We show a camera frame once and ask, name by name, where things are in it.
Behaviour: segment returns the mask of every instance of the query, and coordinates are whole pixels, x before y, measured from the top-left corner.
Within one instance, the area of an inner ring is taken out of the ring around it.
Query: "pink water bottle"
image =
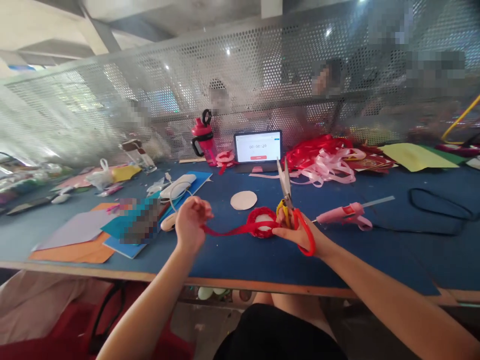
[[[198,157],[205,156],[205,160],[208,165],[217,166],[217,147],[215,146],[214,133],[212,132],[212,127],[210,126],[210,121],[212,121],[212,113],[210,110],[205,109],[201,115],[201,119],[197,117],[195,121],[196,124],[191,129],[191,133],[194,136],[194,138],[191,140],[193,151]],[[198,146],[200,146],[203,152],[199,152]]]

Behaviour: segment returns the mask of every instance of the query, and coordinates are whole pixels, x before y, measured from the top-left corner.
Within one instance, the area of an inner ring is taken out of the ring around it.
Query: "white ribbon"
[[[313,161],[313,164],[299,171],[290,173],[291,178],[298,178],[304,175],[309,178],[307,182],[294,182],[292,184],[308,185],[313,184],[317,188],[321,188],[324,182],[334,180],[341,184],[353,183],[355,179],[355,172],[347,165],[344,159],[363,159],[366,154],[354,148],[342,148],[337,151],[335,155],[327,153],[324,149],[320,149],[318,155]],[[337,173],[344,173],[346,176],[338,176]],[[267,179],[278,179],[279,176],[270,176],[262,174],[251,173],[249,176]]]

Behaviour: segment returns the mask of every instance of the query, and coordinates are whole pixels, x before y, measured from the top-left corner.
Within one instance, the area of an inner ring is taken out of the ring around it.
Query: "perforated metal panel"
[[[437,140],[479,90],[479,19],[474,1],[349,1],[10,78],[0,150],[27,163],[114,164],[127,160],[118,144],[139,138],[155,160],[191,158],[205,108],[216,109],[220,150],[236,132],[279,128],[287,147],[328,132]],[[313,95],[325,63],[338,79]]]

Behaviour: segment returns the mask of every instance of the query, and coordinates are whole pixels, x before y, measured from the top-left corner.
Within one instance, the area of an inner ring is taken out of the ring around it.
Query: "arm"
[[[178,243],[161,271],[111,332],[98,360],[149,359],[167,322],[195,257],[205,242],[201,225],[211,219],[206,201],[191,196],[175,222]]]
[[[317,254],[358,295],[375,316],[422,359],[480,359],[480,343],[441,308],[402,283],[336,245],[306,219]],[[309,247],[303,229],[273,233]]]

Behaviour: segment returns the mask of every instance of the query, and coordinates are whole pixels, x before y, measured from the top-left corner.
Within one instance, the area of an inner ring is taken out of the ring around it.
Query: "hand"
[[[290,216],[290,224],[294,224],[294,217],[291,210],[288,210],[288,215]],[[335,251],[338,245],[335,244],[328,237],[326,237],[303,213],[302,216],[305,219],[306,224],[310,228],[313,238],[315,240],[316,252],[314,255],[322,259]],[[307,232],[304,230],[302,225],[299,226],[298,230],[292,230],[287,228],[287,224],[285,222],[285,213],[283,211],[278,212],[276,222],[281,224],[281,227],[276,227],[272,229],[272,233],[274,235],[290,240],[291,242],[300,245],[304,249],[310,249],[309,236],[307,235]]]
[[[212,207],[208,201],[198,196],[190,196],[178,210],[175,220],[175,231],[178,247],[181,251],[197,254],[205,242],[202,226],[208,219],[213,219]]]

